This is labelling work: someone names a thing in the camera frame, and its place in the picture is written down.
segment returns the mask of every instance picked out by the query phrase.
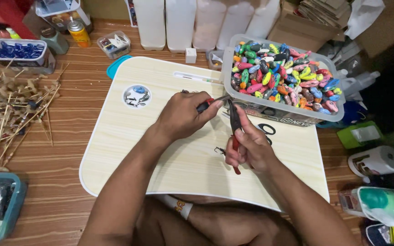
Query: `lap desk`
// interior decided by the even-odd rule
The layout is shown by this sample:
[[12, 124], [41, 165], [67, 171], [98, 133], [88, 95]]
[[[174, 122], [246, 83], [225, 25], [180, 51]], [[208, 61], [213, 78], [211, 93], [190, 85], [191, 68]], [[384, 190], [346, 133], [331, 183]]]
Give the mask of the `lap desk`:
[[[156, 121], [170, 97], [183, 89], [206, 91], [220, 97], [223, 85], [214, 83], [220, 72], [176, 64], [147, 57], [134, 57], [119, 67], [98, 117], [85, 155], [80, 164], [80, 182], [85, 190], [97, 196], [109, 176]], [[144, 106], [136, 104], [144, 94], [132, 90], [142, 86], [150, 98]], [[247, 164], [239, 167], [241, 175], [224, 163], [215, 147], [226, 148], [232, 134], [230, 121], [217, 116], [191, 137], [176, 141], [161, 156], [147, 194], [176, 193], [230, 198], [266, 208], [280, 210]], [[276, 133], [268, 136], [277, 157], [303, 182], [329, 201], [329, 193], [320, 154], [316, 128], [298, 127], [249, 115], [254, 125], [266, 123]]]

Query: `person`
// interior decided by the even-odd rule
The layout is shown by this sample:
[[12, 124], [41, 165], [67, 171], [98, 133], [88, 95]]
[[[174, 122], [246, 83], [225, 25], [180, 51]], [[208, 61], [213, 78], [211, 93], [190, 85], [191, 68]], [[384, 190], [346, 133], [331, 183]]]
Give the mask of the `person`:
[[78, 245], [357, 245], [338, 213], [277, 159], [264, 133], [237, 105], [244, 132], [235, 132], [238, 151], [229, 138], [226, 163], [250, 165], [293, 226], [276, 212], [192, 205], [168, 197], [177, 203], [177, 213], [145, 196], [162, 153], [202, 128], [222, 107], [222, 101], [215, 101], [197, 113], [196, 107], [209, 98], [206, 92], [172, 96], [102, 188]]

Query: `red-handled pliers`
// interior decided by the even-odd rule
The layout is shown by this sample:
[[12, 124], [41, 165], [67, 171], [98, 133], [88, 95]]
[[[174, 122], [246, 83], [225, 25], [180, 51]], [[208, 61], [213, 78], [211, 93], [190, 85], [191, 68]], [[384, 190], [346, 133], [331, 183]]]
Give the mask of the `red-handled pliers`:
[[[231, 99], [228, 99], [227, 102], [229, 103], [229, 114], [230, 114], [230, 126], [232, 127], [232, 132], [233, 132], [233, 150], [238, 151], [239, 148], [239, 142], [235, 137], [235, 131], [237, 129], [243, 130], [241, 127], [241, 122], [239, 120], [238, 113], [236, 112], [236, 107], [233, 104]], [[239, 171], [238, 167], [234, 167], [233, 170], [235, 171], [236, 174], [241, 174]]]
[[203, 103], [199, 104], [199, 106], [197, 106], [197, 108], [196, 108], [197, 112], [200, 113], [202, 111], [205, 111], [215, 101], [218, 101], [218, 100], [226, 101], [227, 99], [230, 99], [230, 98], [231, 97], [229, 95], [225, 95], [225, 96], [222, 96], [222, 97], [219, 97], [219, 98], [216, 98], [216, 99], [210, 98], [210, 99], [204, 101]]

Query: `wooden table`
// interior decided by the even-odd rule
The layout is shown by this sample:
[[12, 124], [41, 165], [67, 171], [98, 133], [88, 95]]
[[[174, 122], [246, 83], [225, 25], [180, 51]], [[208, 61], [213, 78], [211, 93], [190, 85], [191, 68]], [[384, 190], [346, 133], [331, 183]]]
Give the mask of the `wooden table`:
[[[121, 30], [131, 39], [130, 55], [185, 63], [184, 54], [170, 53], [167, 48], [163, 51], [144, 50], [137, 28], [130, 27], [129, 22], [111, 24], [110, 21], [95, 20], [94, 26], [95, 31], [90, 34], [94, 41]], [[80, 49], [72, 40], [69, 52], [56, 59], [58, 69], [42, 82], [43, 85], [56, 79], [61, 64], [71, 64], [61, 79], [61, 97], [50, 106], [54, 147], [47, 141], [41, 127], [36, 125], [10, 161], [8, 168], [27, 179], [29, 189], [14, 232], [0, 245], [76, 245], [96, 199], [81, 186], [78, 168], [112, 83], [106, 75], [106, 68], [112, 60], [96, 44]], [[198, 53], [195, 65], [207, 68], [203, 53]], [[361, 218], [342, 213], [337, 198], [339, 190], [348, 184], [360, 183], [360, 179], [347, 166], [349, 154], [335, 132], [317, 129], [331, 205], [361, 241], [358, 228]], [[228, 201], [205, 196], [181, 197], [196, 203]]]

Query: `yellow spray can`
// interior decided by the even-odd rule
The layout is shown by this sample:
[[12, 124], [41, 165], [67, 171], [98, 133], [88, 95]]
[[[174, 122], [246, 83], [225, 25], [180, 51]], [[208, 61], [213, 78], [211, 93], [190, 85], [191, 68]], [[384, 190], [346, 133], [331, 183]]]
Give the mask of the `yellow spray can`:
[[74, 38], [75, 42], [77, 42], [78, 47], [88, 48], [91, 46], [91, 39], [83, 24], [73, 20], [71, 16], [71, 22], [68, 23], [67, 27], [69, 33]]

